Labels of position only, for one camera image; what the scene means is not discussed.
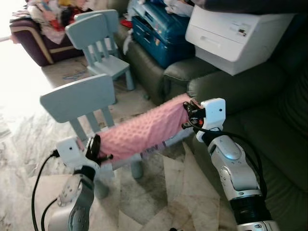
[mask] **pink towel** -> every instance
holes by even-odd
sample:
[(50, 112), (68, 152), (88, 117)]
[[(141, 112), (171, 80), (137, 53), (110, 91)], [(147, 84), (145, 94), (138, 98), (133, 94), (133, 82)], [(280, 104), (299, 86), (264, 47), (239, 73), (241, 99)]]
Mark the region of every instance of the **pink towel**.
[(147, 113), (98, 133), (102, 141), (99, 156), (112, 154), (113, 161), (126, 159), (168, 140), (182, 129), (182, 123), (188, 121), (183, 102), (190, 100), (187, 94), (177, 96)]

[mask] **tile floor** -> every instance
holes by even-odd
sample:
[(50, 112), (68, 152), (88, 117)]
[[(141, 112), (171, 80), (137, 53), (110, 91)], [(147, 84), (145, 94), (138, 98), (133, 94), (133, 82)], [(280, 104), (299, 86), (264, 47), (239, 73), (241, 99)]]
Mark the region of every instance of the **tile floor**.
[[(56, 142), (74, 134), (69, 124), (58, 124), (46, 113), (39, 96), (89, 75), (84, 57), (40, 68), (21, 45), (0, 42), (0, 51), (0, 230), (29, 231), (33, 230), (30, 201), (34, 176)], [(124, 80), (119, 80), (115, 89), (118, 103), (110, 110), (118, 123), (154, 107), (144, 99), (139, 85), (127, 91)], [(103, 119), (99, 120), (104, 127)], [(107, 180), (110, 193), (103, 200), (95, 199), (89, 230), (220, 230), (219, 196), (185, 143), (156, 152), (143, 165), (145, 173), (140, 180), (132, 178), (129, 166), (117, 169), (115, 177)], [(61, 191), (71, 171), (60, 159), (46, 165), (37, 191), (38, 217)]]

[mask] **chair seat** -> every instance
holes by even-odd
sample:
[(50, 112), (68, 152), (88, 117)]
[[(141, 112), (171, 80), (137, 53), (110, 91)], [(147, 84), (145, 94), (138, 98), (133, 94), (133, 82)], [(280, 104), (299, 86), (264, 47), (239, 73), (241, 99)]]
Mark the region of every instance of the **chair seat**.
[[(107, 47), (107, 50), (108, 50), (108, 53), (109, 54), (114, 54), (117, 50), (118, 50), (118, 47), (117, 45), (115, 44), (115, 47), (116, 47), (116, 51), (114, 52), (111, 48), (111, 43), (110, 43), (110, 38), (105, 38), (105, 44), (106, 44), (106, 47)], [(103, 53), (103, 47), (102, 47), (102, 44), (100, 42), (97, 42), (96, 43), (97, 45), (97, 48), (101, 54), (101, 56), (103, 57), (104, 56), (104, 53)], [(92, 46), (89, 46), (89, 51), (90, 53), (93, 55), (94, 54), (94, 50), (93, 50), (93, 47)]]
[(88, 66), (88, 70), (94, 74), (106, 73), (114, 80), (129, 70), (129, 64), (121, 59), (110, 55), (108, 59), (102, 58), (102, 63), (95, 62), (94, 65)]

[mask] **chair leg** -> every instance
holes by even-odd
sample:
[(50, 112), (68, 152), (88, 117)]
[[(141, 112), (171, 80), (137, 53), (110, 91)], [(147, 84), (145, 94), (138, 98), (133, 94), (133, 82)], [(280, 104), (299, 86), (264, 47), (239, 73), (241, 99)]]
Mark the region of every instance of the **chair leg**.
[(131, 174), (134, 179), (143, 177), (142, 161), (134, 161), (130, 164)]
[(126, 71), (125, 76), (126, 76), (127, 89), (128, 90), (134, 90), (135, 89), (135, 85), (134, 85), (133, 78), (131, 77), (130, 70)]
[(104, 199), (109, 193), (108, 186), (104, 185), (104, 183), (99, 180), (94, 180), (94, 195), (97, 199)]

